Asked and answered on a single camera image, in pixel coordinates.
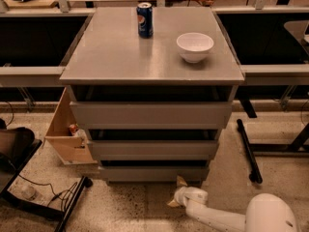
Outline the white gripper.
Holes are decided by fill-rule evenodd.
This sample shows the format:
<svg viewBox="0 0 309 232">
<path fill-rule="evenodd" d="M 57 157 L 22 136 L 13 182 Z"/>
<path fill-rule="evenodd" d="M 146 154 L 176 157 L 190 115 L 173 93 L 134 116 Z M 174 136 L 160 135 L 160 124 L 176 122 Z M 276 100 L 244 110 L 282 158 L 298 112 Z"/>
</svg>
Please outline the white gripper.
<svg viewBox="0 0 309 232">
<path fill-rule="evenodd" d="M 187 206 L 189 201 L 194 201 L 202 205 L 206 205 L 208 201 L 208 193 L 200 188 L 187 187 L 187 182 L 182 176 L 177 176 L 177 187 L 174 198 L 167 202 L 172 208 Z"/>
</svg>

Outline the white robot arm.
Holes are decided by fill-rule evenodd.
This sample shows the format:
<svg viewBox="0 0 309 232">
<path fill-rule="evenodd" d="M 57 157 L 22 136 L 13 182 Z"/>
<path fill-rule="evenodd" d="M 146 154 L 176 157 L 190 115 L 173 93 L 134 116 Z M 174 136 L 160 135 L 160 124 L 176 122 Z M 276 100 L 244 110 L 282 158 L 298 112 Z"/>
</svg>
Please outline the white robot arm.
<svg viewBox="0 0 309 232">
<path fill-rule="evenodd" d="M 182 176 L 170 207 L 185 207 L 186 214 L 218 232 L 301 232 L 290 206 L 281 198 L 262 193 L 253 197 L 244 215 L 213 209 L 207 206 L 208 193 L 191 187 Z"/>
</svg>

